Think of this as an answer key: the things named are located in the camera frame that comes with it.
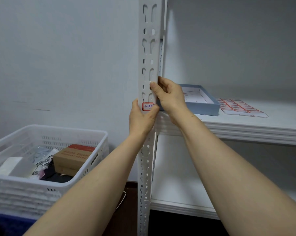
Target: brown cardboard box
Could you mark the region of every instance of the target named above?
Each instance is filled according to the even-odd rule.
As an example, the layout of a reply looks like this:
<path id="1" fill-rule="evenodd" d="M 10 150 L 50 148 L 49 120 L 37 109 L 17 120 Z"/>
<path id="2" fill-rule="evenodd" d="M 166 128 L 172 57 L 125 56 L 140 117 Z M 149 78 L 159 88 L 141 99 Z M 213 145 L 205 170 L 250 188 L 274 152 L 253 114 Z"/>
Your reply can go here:
<path id="1" fill-rule="evenodd" d="M 75 176 L 94 150 L 95 147 L 71 144 L 53 156 L 55 171 Z"/>

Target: plastic crate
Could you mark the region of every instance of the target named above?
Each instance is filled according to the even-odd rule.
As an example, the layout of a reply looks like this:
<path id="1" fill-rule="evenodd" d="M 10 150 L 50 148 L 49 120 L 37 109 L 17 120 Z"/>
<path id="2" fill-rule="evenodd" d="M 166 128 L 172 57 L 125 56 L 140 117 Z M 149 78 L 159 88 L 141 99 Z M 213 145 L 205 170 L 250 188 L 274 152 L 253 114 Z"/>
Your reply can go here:
<path id="1" fill-rule="evenodd" d="M 22 236 L 35 221 L 34 219 L 0 214 L 0 236 Z"/>
<path id="2" fill-rule="evenodd" d="M 8 157 L 30 158 L 37 146 L 62 150 L 71 144 L 92 146 L 96 149 L 77 174 L 66 183 L 0 175 L 0 214 L 40 218 L 109 154 L 106 131 L 29 125 L 0 139 L 0 166 Z"/>

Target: white cable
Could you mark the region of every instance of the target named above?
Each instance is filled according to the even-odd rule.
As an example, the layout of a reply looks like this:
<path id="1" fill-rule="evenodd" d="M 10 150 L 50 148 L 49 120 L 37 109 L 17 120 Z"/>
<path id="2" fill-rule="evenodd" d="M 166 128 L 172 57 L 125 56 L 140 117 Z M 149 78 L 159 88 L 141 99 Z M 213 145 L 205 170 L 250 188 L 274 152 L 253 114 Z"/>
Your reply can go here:
<path id="1" fill-rule="evenodd" d="M 123 200 L 125 199 L 126 196 L 126 192 L 123 190 L 123 192 L 125 193 L 124 197 L 122 198 L 122 201 L 119 203 L 119 205 L 116 207 L 116 209 L 114 210 L 114 212 L 117 210 L 117 208 L 121 205 L 121 203 L 123 202 Z"/>

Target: forearm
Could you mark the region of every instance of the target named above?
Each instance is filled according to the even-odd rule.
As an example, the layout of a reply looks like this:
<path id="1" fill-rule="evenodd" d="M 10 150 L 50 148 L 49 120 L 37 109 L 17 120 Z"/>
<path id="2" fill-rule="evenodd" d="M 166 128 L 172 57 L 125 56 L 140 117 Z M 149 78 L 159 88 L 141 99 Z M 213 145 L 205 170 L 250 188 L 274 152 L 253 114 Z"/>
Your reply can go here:
<path id="1" fill-rule="evenodd" d="M 191 112 L 177 119 L 202 183 L 231 235 L 296 235 L 296 202 Z"/>
<path id="2" fill-rule="evenodd" d="M 25 235 L 102 235 L 144 140 L 145 136 L 130 135 Z"/>

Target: handwritten label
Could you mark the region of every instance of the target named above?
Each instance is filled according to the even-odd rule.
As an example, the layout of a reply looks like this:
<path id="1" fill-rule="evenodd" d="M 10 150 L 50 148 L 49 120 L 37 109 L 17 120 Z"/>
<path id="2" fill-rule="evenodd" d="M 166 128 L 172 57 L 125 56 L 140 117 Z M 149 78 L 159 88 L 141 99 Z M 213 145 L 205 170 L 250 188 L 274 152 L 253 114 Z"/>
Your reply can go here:
<path id="1" fill-rule="evenodd" d="M 143 111 L 150 111 L 154 103 L 143 103 Z"/>

